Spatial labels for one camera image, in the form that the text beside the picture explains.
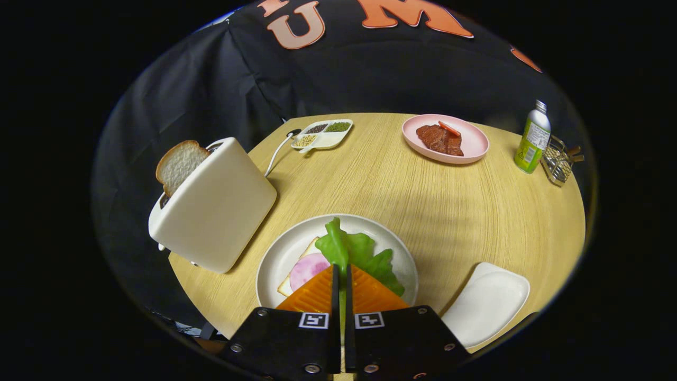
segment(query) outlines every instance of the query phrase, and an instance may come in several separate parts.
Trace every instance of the wooden table surface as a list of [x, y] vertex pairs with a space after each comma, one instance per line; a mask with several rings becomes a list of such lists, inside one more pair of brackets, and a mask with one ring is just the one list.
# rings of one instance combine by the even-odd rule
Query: wooden table surface
[[540, 165], [533, 174], [523, 173], [512, 161], [520, 136], [477, 123], [489, 138], [488, 154], [468, 165], [438, 163], [406, 144], [401, 126], [411, 116], [353, 113], [291, 119], [249, 152], [264, 172], [290, 130], [327, 119], [354, 122], [336, 148], [306, 155], [289, 144], [280, 150], [268, 176], [278, 200], [228, 273], [212, 273], [170, 254], [183, 289], [214, 327], [230, 337], [259, 306], [257, 270], [279, 235], [300, 221], [331, 213], [357, 214], [391, 229], [416, 261], [416, 304], [428, 304], [440, 315], [480, 262], [523, 275], [531, 283], [526, 304], [500, 334], [552, 299], [584, 244], [583, 201], [573, 174], [559, 188]]

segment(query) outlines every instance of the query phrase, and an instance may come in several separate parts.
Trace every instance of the white bread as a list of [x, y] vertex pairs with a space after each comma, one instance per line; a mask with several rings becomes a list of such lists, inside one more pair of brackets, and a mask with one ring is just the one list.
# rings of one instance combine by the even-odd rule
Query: white bread
[[155, 169], [155, 178], [167, 196], [172, 196], [181, 183], [209, 156], [209, 151], [195, 140], [185, 140], [167, 151]]
[[[299, 257], [299, 260], [301, 260], [301, 258], [303, 258], [303, 257], [305, 257], [305, 256], [307, 256], [307, 255], [309, 255], [309, 254], [313, 254], [313, 253], [318, 253], [318, 252], [320, 252], [320, 249], [318, 249], [318, 248], [315, 247], [315, 242], [316, 242], [318, 239], [320, 239], [320, 238], [319, 238], [319, 237], [315, 237], [315, 239], [313, 239], [313, 241], [310, 242], [310, 245], [308, 245], [308, 247], [306, 247], [306, 249], [305, 249], [305, 251], [303, 252], [303, 254], [301, 254], [301, 256]], [[284, 281], [283, 281], [282, 284], [280, 284], [280, 286], [278, 287], [278, 292], [279, 292], [280, 294], [284, 295], [284, 296], [289, 296], [289, 295], [291, 295], [291, 294], [293, 293], [293, 291], [292, 291], [292, 286], [291, 286], [291, 284], [289, 283], [289, 274], [287, 274], [287, 278], [284, 278]]]

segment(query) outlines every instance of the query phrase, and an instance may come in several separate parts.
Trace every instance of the white toaster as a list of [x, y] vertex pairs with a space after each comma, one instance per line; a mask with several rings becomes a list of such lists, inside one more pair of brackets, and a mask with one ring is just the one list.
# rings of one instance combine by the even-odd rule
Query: white toaster
[[277, 192], [235, 138], [207, 146], [211, 154], [148, 218], [151, 238], [216, 273], [233, 266], [275, 203]]

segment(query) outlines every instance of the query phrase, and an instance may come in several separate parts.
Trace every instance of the white cable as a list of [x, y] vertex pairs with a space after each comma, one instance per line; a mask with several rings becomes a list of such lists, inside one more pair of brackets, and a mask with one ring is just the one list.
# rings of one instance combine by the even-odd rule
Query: white cable
[[291, 132], [289, 134], [287, 134], [287, 139], [285, 139], [282, 142], [282, 144], [280, 144], [278, 149], [275, 150], [273, 157], [270, 159], [270, 164], [268, 165], [268, 170], [265, 172], [265, 175], [263, 175], [263, 177], [268, 177], [268, 174], [270, 174], [270, 169], [273, 167], [273, 161], [275, 161], [275, 156], [278, 155], [278, 152], [280, 152], [280, 148], [282, 148], [282, 146], [284, 146], [284, 143], [287, 143], [287, 140], [289, 140], [289, 138], [291, 138], [292, 136], [294, 136], [294, 134], [291, 133]]

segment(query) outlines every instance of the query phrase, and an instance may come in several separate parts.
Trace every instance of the orange letter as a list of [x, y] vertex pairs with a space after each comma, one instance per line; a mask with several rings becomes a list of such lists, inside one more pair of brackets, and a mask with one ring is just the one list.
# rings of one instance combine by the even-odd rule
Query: orange letter
[[532, 60], [530, 60], [527, 56], [522, 54], [522, 52], [520, 52], [519, 50], [515, 49], [514, 46], [512, 46], [512, 45], [510, 46], [510, 51], [512, 52], [512, 54], [515, 57], [519, 58], [520, 61], [526, 63], [529, 66], [531, 66], [534, 70], [538, 71], [539, 73], [543, 73], [541, 71], [541, 69], [539, 69], [538, 66], [536, 66], [536, 64], [533, 63]]
[[262, 7], [265, 9], [265, 13], [263, 14], [263, 17], [268, 17], [270, 16], [271, 13], [275, 12], [276, 10], [284, 7], [289, 0], [285, 1], [280, 1], [280, 0], [265, 0], [261, 4], [258, 4], [256, 7]]
[[386, 16], [384, 9], [399, 17], [409, 26], [418, 26], [421, 14], [425, 12], [429, 28], [436, 31], [451, 33], [457, 36], [472, 38], [473, 34], [463, 28], [461, 24], [446, 9], [423, 0], [357, 0], [364, 9], [366, 20], [362, 22], [365, 28], [389, 28], [397, 25], [397, 20]]
[[315, 8], [317, 4], [317, 1], [311, 1], [310, 3], [303, 4], [294, 9], [294, 13], [302, 15], [308, 23], [308, 33], [303, 36], [297, 36], [292, 32], [291, 28], [289, 28], [289, 24], [287, 24], [287, 20], [289, 19], [289, 16], [287, 15], [268, 24], [267, 29], [273, 31], [275, 38], [278, 39], [280, 45], [287, 49], [299, 49], [315, 43], [324, 34], [324, 21], [322, 20], [322, 17], [320, 17], [318, 10]]

